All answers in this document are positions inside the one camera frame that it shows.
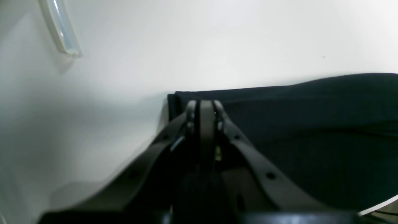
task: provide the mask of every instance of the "white table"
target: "white table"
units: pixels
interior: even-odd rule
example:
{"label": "white table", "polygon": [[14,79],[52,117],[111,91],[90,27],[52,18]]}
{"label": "white table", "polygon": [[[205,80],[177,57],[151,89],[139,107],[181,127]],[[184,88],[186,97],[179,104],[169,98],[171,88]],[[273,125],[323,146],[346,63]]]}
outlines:
{"label": "white table", "polygon": [[167,93],[398,72],[395,0],[65,4],[79,59],[57,52],[37,1],[0,2],[0,211],[10,224],[105,185],[156,134]]}

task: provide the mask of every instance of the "screw hole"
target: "screw hole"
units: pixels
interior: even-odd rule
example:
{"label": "screw hole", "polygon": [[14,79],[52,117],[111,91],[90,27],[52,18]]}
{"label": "screw hole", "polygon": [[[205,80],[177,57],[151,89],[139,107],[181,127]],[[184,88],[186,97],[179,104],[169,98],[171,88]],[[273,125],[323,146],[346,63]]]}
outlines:
{"label": "screw hole", "polygon": [[266,175],[267,175],[267,178],[270,180],[274,180],[276,178],[275,174],[273,174],[273,173],[267,173]]}

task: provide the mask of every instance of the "black mechanical part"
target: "black mechanical part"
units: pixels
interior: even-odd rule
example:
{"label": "black mechanical part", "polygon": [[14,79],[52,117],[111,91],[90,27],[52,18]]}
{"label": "black mechanical part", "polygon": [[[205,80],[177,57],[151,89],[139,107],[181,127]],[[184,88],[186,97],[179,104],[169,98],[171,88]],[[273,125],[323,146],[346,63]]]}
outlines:
{"label": "black mechanical part", "polygon": [[[216,149],[220,158],[216,160]],[[358,223],[260,154],[218,101],[190,101],[107,187],[42,223]]]}

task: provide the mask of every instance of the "folded cloth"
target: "folded cloth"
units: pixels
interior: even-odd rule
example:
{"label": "folded cloth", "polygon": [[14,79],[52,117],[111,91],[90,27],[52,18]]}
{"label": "folded cloth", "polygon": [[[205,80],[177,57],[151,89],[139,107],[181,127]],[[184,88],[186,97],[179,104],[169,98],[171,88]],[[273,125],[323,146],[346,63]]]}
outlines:
{"label": "folded cloth", "polygon": [[326,204],[364,210],[398,195],[398,74],[175,92],[170,120],[190,100],[219,100],[257,150]]}

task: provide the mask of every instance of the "black fabric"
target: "black fabric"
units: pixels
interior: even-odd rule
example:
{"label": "black fabric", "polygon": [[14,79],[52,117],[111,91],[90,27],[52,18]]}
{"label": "black fabric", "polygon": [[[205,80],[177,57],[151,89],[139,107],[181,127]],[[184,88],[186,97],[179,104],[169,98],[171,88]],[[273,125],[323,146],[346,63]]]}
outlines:
{"label": "black fabric", "polygon": [[168,95],[219,100],[254,146],[315,198],[363,210],[398,195],[398,75],[372,73]]}

